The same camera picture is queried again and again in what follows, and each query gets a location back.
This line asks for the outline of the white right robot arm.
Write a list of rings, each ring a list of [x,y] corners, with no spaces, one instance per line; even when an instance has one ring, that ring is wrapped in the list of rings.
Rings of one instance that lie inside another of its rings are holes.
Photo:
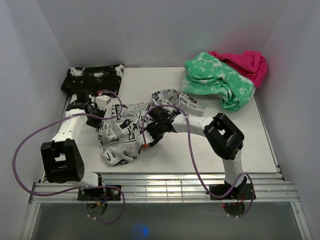
[[[157,105],[146,114],[152,122],[141,126],[139,142],[144,148],[157,144],[165,133],[187,133],[187,137],[205,137],[224,167],[224,183],[205,191],[213,199],[237,199],[244,193],[247,182],[242,165],[242,148],[245,139],[241,130],[224,114],[213,117],[188,115],[173,105]]]

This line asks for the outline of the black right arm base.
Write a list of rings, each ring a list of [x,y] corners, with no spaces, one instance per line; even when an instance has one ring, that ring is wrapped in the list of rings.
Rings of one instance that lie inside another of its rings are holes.
[[[216,196],[222,196],[230,189],[230,187],[231,185],[226,182],[223,184],[210,184],[209,192]],[[232,200],[231,206],[243,205],[245,200],[252,199],[256,199],[252,183],[241,183],[237,187],[234,187],[228,195],[222,198],[222,200]]]

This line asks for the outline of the newspaper print trousers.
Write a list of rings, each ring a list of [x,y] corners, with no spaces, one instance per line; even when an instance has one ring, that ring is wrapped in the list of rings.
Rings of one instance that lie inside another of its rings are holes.
[[[186,114],[201,117],[206,105],[176,89],[163,89],[151,95],[152,102],[140,102],[122,106],[121,115],[103,120],[98,130],[99,149],[102,158],[110,166],[126,165],[135,160],[143,150],[138,142],[142,127],[153,122],[146,112],[158,105],[181,108]]]

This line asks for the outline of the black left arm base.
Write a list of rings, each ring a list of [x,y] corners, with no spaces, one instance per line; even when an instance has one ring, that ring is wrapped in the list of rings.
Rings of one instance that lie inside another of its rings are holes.
[[[103,188],[85,188],[80,189],[77,194],[78,201],[120,201],[121,185],[113,185],[112,187]]]

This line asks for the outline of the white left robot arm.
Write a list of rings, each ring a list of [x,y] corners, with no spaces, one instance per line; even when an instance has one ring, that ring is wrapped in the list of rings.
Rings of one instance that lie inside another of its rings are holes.
[[[50,142],[41,145],[46,180],[49,183],[71,183],[89,187],[88,193],[100,200],[106,195],[106,187],[97,173],[85,171],[85,164],[77,146],[84,125],[97,129],[105,117],[111,98],[107,95],[90,96],[85,90],[76,93],[76,99],[65,110],[67,120],[63,121],[57,134]]]

